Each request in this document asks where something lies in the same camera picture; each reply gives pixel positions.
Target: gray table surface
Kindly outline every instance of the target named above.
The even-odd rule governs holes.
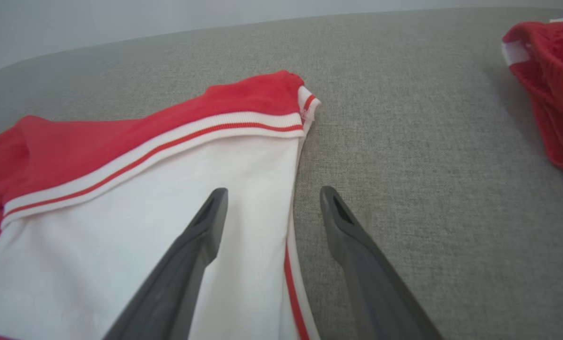
[[[0,70],[0,132],[26,114],[141,118],[288,69],[323,102],[299,164],[297,246],[321,337],[356,338],[318,206],[333,185],[448,338],[563,340],[563,172],[500,54],[541,8],[435,9],[213,28]]]

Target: white wall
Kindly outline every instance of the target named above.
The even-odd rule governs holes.
[[[294,17],[563,0],[0,0],[0,68],[72,48]]]

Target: folded garment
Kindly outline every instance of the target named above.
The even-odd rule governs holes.
[[[502,53],[529,93],[548,158],[563,169],[563,19],[514,26]]]
[[[0,335],[98,340],[210,192],[228,188],[190,339],[318,339],[292,192],[319,105],[281,71],[147,118],[0,135]]]

